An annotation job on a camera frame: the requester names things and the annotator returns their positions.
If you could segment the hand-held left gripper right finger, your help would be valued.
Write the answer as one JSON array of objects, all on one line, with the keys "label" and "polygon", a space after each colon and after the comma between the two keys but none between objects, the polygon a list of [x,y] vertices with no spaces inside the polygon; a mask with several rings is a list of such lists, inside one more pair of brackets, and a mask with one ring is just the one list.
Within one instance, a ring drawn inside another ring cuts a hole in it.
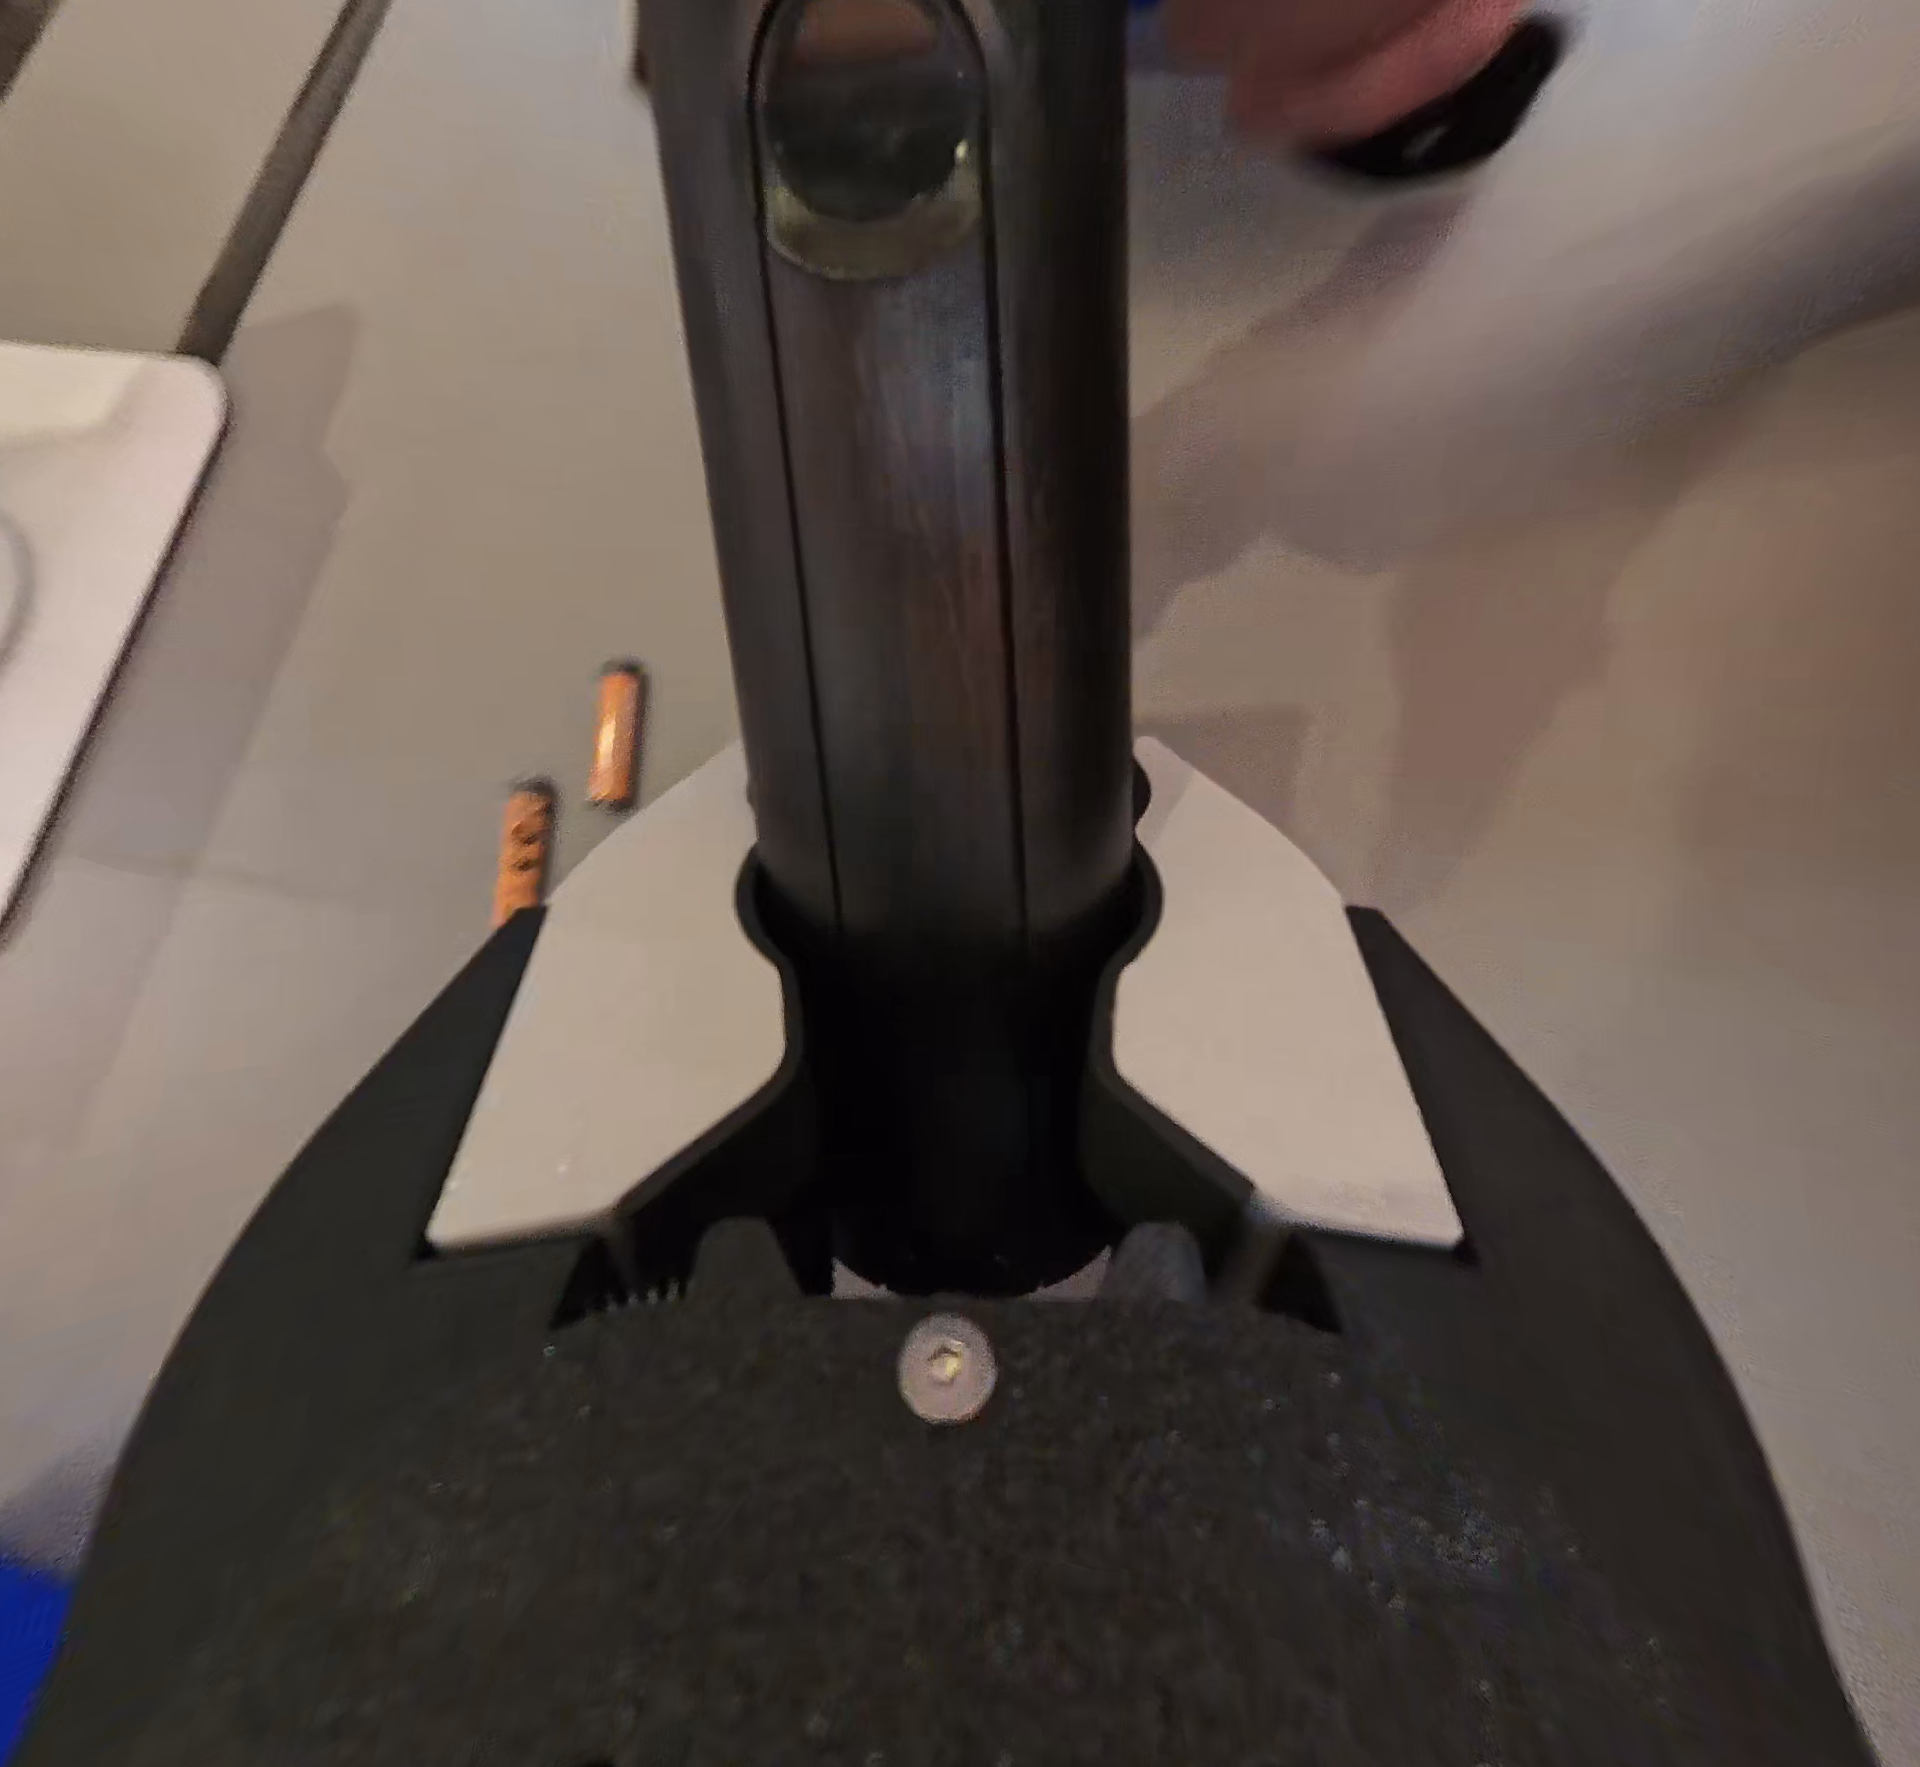
[{"label": "hand-held left gripper right finger", "polygon": [[1320,1299],[1314,1237],[1452,1260],[1465,1226],[1350,906],[1140,737],[1130,929],[1099,976],[1080,1171],[1102,1299]]}]

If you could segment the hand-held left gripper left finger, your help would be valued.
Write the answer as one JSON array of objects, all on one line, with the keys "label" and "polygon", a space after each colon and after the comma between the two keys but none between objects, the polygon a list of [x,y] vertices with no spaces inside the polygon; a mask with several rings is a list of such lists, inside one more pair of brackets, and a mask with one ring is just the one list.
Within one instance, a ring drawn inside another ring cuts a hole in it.
[{"label": "hand-held left gripper left finger", "polygon": [[727,745],[551,896],[424,1240],[601,1237],[683,1286],[728,1219],[810,1207],[820,1156],[793,971],[759,922],[746,757]]}]

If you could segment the orange battery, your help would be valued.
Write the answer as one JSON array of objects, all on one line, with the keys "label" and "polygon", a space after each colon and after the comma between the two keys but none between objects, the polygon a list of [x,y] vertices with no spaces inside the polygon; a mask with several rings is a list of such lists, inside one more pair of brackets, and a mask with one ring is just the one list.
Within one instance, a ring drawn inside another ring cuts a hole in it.
[{"label": "orange battery", "polygon": [[492,929],[546,906],[556,820],[559,797],[549,778],[519,778],[509,790],[493,847]]},{"label": "orange battery", "polygon": [[632,813],[641,797],[645,668],[612,659],[594,677],[594,718],[584,794],[601,813]]}]

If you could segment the black remote control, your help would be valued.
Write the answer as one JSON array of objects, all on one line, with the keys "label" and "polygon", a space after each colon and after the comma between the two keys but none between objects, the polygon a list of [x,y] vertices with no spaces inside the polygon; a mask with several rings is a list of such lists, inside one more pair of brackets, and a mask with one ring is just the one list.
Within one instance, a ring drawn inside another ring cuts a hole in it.
[{"label": "black remote control", "polygon": [[990,76],[1023,935],[839,922],[751,76],[779,0],[638,0],[769,929],[799,976],[832,1256],[896,1295],[1028,1295],[1109,1246],[1076,1160],[1092,994],[1133,866],[1126,0],[958,0]]}]

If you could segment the blue plastic bin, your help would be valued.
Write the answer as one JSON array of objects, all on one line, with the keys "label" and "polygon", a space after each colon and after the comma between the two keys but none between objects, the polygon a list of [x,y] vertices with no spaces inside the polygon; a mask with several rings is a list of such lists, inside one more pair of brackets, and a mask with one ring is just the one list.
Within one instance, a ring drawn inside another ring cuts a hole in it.
[{"label": "blue plastic bin", "polygon": [[61,1656],[70,1607],[70,1582],[4,1559],[4,1764],[12,1762]]}]

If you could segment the grey desk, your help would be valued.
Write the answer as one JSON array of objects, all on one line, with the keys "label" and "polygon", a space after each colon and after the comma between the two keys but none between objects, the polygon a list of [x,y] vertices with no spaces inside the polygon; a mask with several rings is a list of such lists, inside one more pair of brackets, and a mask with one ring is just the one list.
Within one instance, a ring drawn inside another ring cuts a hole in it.
[{"label": "grey desk", "polygon": [[[1483,176],[1133,120],[1140,724],[1393,916],[1624,1181],[1874,1725],[1918,1675],[1918,0],[1562,0]],[[485,928],[497,801],[731,734],[629,0],[387,0],[4,945],[4,1534]]]}]

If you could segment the white desk stand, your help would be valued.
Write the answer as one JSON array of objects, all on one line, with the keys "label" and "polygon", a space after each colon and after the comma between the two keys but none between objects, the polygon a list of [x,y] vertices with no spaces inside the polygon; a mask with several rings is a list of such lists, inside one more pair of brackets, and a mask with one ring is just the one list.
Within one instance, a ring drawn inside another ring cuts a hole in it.
[{"label": "white desk stand", "polygon": [[225,433],[205,363],[4,344],[4,916]]}]

